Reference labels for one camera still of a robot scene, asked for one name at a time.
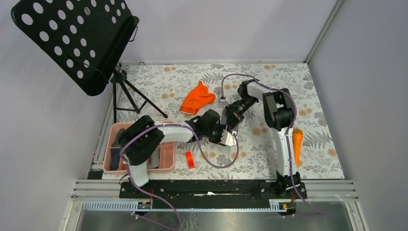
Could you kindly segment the striped dark rolled cloth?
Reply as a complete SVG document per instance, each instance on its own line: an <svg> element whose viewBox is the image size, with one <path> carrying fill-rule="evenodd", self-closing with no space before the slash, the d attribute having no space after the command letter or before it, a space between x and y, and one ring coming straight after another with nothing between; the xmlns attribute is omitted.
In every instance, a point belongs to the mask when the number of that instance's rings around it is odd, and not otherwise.
<svg viewBox="0 0 408 231"><path fill-rule="evenodd" d="M122 134L123 134L124 132L125 132L125 129L120 129L120 130L118 131L118 133L117 133L117 135L116 135L116 139L115 139L114 143L111 145L111 147L119 147L119 146L120 146L119 140L120 140L120 138L121 138L121 136L122 136Z"/></svg>

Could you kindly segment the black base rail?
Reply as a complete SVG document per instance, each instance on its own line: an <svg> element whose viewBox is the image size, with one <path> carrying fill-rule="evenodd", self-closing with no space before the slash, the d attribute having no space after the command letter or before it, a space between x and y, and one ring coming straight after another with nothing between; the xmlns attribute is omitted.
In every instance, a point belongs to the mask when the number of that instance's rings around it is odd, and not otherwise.
<svg viewBox="0 0 408 231"><path fill-rule="evenodd" d="M141 190L124 181L119 198L146 199L154 209L169 208L158 197L176 209L269 209L270 200L307 198L304 183L298 191L299 195L293 188L281 190L273 180L150 180Z"/></svg>

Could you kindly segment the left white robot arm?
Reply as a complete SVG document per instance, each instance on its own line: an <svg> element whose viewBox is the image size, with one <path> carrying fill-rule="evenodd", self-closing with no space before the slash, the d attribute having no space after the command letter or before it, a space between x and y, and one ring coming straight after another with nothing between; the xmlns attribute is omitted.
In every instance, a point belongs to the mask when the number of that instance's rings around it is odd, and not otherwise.
<svg viewBox="0 0 408 231"><path fill-rule="evenodd" d="M221 116L208 110L183 123L154 121L144 115L118 138L119 156L127 166L127 174L132 182L131 192L138 198L149 193L147 161L163 142L199 143L207 138L209 142L222 146L235 146L236 135L227 130Z"/></svg>

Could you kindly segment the black perforated music stand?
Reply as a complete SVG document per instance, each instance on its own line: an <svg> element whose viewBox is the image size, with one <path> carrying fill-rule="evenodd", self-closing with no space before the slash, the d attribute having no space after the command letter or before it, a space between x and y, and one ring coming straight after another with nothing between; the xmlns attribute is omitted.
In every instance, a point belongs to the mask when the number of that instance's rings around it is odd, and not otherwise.
<svg viewBox="0 0 408 231"><path fill-rule="evenodd" d="M131 99L120 58L140 20L124 0L21 0L11 17L87 95L112 85Z"/></svg>

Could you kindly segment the blue rolled cloth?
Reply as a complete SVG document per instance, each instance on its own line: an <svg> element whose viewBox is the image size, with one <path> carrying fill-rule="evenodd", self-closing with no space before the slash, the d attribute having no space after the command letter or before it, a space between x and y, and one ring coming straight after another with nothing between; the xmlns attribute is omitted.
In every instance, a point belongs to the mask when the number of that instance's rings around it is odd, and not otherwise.
<svg viewBox="0 0 408 231"><path fill-rule="evenodd" d="M117 171L120 170L120 148L112 148L111 149L111 162L110 162L110 170Z"/></svg>

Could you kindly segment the orange underwear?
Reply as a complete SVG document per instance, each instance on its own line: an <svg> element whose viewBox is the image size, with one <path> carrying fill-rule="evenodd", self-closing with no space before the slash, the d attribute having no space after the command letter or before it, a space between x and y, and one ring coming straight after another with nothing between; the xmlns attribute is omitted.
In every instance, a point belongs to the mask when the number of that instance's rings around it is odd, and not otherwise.
<svg viewBox="0 0 408 231"><path fill-rule="evenodd" d="M196 115L200 109L216 100L216 95L209 91L209 88L199 81L198 85L186 96L180 106L180 112L189 115Z"/></svg>

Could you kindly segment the grey rolled cloth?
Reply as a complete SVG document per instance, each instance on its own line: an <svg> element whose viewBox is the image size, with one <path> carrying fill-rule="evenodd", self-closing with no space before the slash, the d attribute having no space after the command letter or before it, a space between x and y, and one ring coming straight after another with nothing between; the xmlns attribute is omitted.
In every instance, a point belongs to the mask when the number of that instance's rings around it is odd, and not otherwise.
<svg viewBox="0 0 408 231"><path fill-rule="evenodd" d="M160 167L160 153L154 153L149 158L149 163L147 165L148 169L157 169Z"/></svg>

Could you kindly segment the grey striped underwear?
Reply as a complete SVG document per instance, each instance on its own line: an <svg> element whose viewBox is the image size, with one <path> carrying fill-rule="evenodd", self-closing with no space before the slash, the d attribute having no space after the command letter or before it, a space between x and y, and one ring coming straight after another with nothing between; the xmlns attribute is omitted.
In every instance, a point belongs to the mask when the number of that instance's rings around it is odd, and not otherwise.
<svg viewBox="0 0 408 231"><path fill-rule="evenodd" d="M226 106L223 109L221 116L221 124L224 125L224 129L231 135L237 135L239 123L240 122L236 114L230 109L229 106Z"/></svg>

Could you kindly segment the floral tablecloth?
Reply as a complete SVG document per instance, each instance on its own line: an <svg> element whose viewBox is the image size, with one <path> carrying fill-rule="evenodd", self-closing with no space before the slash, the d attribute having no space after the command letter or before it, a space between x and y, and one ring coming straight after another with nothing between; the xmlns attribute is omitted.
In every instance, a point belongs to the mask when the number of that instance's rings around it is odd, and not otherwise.
<svg viewBox="0 0 408 231"><path fill-rule="evenodd" d="M299 173L302 179L343 179L342 170L331 133L307 64L123 64L128 80L158 106L146 105L142 115L153 120L181 123L191 115L180 112L180 106L199 81L216 96L225 94L239 100L238 86L256 77L268 87L287 88L295 100L295 129L303 132ZM220 146L201 140L197 143L176 143L175 168L170 173L152 173L152 180L216 180L274 179L277 150L272 132L266 125L262 103L246 113L239 126L239 147ZM186 152L195 164L189 169Z"/></svg>

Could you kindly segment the pink divided storage tray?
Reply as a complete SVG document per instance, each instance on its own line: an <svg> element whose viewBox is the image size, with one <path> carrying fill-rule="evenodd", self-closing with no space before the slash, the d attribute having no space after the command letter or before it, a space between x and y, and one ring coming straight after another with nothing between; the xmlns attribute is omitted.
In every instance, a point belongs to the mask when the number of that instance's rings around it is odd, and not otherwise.
<svg viewBox="0 0 408 231"><path fill-rule="evenodd" d="M116 135L120 129L127 129L132 125L132 123L114 123L111 126L109 137L107 140L105 156L103 160L103 170L107 173L113 175L120 175L125 174L127 172L127 168L120 163L120 170L111 171L110 170L110 162L111 162L111 145L114 143L116 139ZM174 142L163 142L161 143L153 152L160 153L160 167L157 169L147 169L149 174L152 173L170 173L175 168L175 143Z"/></svg>

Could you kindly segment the small red block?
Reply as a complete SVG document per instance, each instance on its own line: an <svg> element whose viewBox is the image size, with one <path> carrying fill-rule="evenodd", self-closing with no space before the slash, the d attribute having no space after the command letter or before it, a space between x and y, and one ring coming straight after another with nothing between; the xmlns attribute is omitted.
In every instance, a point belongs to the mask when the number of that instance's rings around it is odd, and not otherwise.
<svg viewBox="0 0 408 231"><path fill-rule="evenodd" d="M187 160L187 164L189 169L194 169L195 168L195 164L194 164L194 160L193 160L193 156L191 152L186 152L186 160Z"/></svg>

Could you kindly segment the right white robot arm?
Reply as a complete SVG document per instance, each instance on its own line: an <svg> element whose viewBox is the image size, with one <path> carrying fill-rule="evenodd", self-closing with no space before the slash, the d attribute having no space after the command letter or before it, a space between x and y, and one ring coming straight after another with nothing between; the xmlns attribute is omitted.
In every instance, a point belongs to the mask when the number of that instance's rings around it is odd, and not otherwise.
<svg viewBox="0 0 408 231"><path fill-rule="evenodd" d="M287 88L272 90L256 80L244 81L239 85L241 99L225 107L226 128L231 132L243 120L244 113L255 103L263 103L264 119L272 131L277 150L276 170L278 196L288 198L301 184L297 165L293 160L293 124L296 116L295 103Z"/></svg>

